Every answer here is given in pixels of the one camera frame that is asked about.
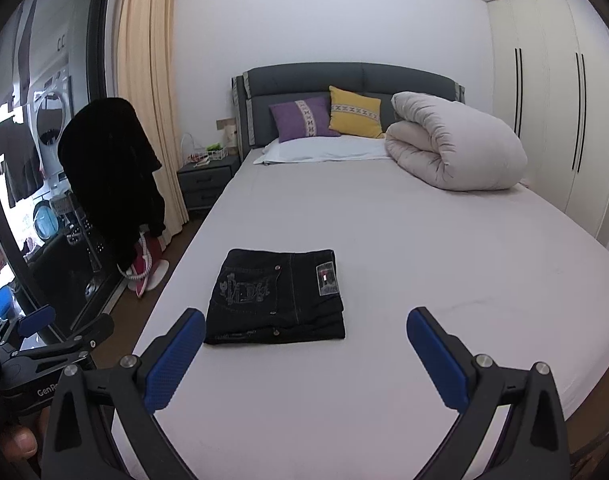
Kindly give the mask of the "person's left hand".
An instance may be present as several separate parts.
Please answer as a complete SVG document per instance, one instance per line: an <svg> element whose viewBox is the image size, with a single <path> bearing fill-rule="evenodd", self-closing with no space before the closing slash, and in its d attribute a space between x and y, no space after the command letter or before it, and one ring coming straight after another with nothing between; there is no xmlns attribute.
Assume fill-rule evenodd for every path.
<svg viewBox="0 0 609 480"><path fill-rule="evenodd" d="M0 450L9 463L41 455L50 418L50 407L20 418L20 423L6 429L0 437Z"/></svg>

